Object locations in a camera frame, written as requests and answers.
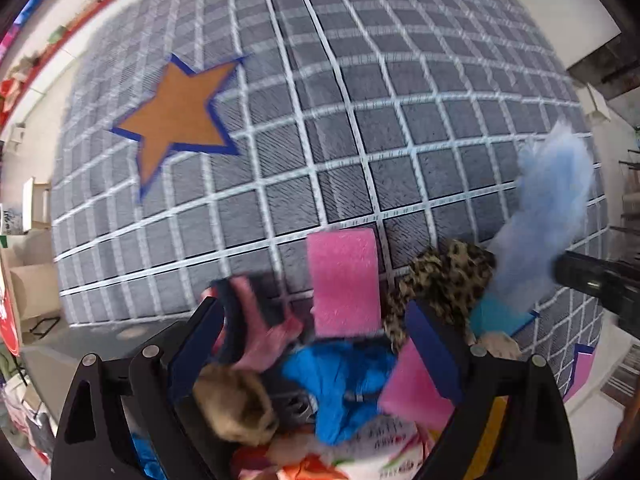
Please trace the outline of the beige knit hat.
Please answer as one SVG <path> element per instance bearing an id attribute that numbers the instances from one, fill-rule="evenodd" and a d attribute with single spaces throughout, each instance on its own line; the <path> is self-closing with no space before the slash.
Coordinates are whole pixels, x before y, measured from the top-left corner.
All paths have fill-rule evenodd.
<path id="1" fill-rule="evenodd" d="M 267 390 L 252 370 L 207 364 L 192 394 L 207 425 L 222 440 L 258 446 L 268 443 L 278 429 Z"/>

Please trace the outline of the light blue fluffy duster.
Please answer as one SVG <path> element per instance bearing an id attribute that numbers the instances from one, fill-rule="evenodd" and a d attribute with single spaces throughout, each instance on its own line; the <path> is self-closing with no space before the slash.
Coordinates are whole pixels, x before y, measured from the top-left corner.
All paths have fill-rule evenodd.
<path id="1" fill-rule="evenodd" d="M 565 119 L 542 141 L 518 152 L 518 204 L 487 246 L 496 267 L 469 318 L 470 331 L 515 334 L 553 287 L 554 260 L 582 230 L 593 181 L 593 158 Z"/>

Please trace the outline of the pink navy knit hat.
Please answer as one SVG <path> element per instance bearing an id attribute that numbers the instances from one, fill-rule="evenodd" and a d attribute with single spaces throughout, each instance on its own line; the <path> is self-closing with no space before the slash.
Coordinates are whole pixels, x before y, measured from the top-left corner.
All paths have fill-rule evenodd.
<path id="1" fill-rule="evenodd" d="M 304 323 L 291 308 L 271 302 L 254 276 L 213 281 L 203 296 L 213 297 L 224 324 L 207 362 L 263 373 L 299 341 Z"/>

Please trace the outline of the pink sponge block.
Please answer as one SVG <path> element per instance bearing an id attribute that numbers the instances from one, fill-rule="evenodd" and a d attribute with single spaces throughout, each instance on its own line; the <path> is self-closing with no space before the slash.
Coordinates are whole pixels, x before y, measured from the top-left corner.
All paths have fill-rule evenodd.
<path id="1" fill-rule="evenodd" d="M 400 350 L 378 397 L 378 410 L 438 432 L 445 429 L 454 412 L 454 404 L 438 393 L 412 340 Z"/>
<path id="2" fill-rule="evenodd" d="M 382 328 L 378 250 L 371 229 L 307 236 L 314 291 L 311 314 L 319 338 L 366 336 Z"/>

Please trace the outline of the leopard print scrunchie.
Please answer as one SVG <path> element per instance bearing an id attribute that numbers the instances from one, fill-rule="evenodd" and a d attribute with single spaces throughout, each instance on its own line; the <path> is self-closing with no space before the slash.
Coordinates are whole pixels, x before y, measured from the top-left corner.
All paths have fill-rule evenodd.
<path id="1" fill-rule="evenodd" d="M 386 298 L 383 328 L 393 352 L 409 339 L 406 312 L 413 300 L 431 309 L 464 340 L 472 340 L 469 317 L 495 268 L 492 252 L 463 240 L 448 240 L 444 248 L 430 247 L 416 256 Z"/>

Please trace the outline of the pink yellow paper box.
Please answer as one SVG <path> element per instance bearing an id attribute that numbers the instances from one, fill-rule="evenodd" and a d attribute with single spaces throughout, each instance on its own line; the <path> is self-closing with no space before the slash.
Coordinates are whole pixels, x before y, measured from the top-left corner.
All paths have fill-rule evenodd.
<path id="1" fill-rule="evenodd" d="M 487 471 L 491 455 L 497 445 L 504 416 L 506 416 L 508 401 L 508 396 L 497 396 L 492 401 L 485 429 L 480 437 L 480 442 L 478 442 L 471 463 L 465 471 L 464 480 L 478 479 L 484 476 Z"/>

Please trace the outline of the floral tissue pack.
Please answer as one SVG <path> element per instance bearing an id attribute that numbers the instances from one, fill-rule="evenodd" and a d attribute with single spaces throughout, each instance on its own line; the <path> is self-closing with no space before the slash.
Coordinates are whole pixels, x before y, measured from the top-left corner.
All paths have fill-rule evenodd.
<path id="1" fill-rule="evenodd" d="M 338 445 L 299 429 L 265 445 L 241 446 L 231 473 L 237 479 L 412 479 L 433 446 L 420 426 L 380 415 Z"/>

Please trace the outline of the small white wooden stool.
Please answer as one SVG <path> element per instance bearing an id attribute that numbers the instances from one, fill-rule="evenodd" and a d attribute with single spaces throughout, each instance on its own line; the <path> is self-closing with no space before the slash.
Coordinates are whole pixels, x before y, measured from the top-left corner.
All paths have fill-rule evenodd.
<path id="1" fill-rule="evenodd" d="M 39 183 L 34 177 L 23 184 L 22 226 L 23 232 L 47 230 L 51 227 L 51 187 L 49 182 Z"/>

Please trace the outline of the grey checked star rug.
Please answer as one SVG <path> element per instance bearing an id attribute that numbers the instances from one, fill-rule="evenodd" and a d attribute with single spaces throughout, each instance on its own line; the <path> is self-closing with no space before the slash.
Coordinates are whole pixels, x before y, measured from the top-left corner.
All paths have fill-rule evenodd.
<path id="1" fill-rule="evenodd" d="M 242 58 L 213 99 L 236 155 L 169 155 L 139 188 L 114 133 L 171 58 Z M 308 306 L 306 236 L 371 229 L 381 283 L 428 245 L 486 243 L 514 213 L 518 151 L 565 119 L 570 77 L 518 0 L 139 0 L 82 57 L 52 177 L 66 321 L 177 316 L 262 274 Z"/>

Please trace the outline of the red white tv cabinet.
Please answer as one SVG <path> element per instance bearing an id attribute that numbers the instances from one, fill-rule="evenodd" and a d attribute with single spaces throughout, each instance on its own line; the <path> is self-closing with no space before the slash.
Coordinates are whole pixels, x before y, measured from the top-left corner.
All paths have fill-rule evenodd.
<path id="1" fill-rule="evenodd" d="M 59 44 L 112 0 L 29 0 L 1 40 L 1 121 Z"/>

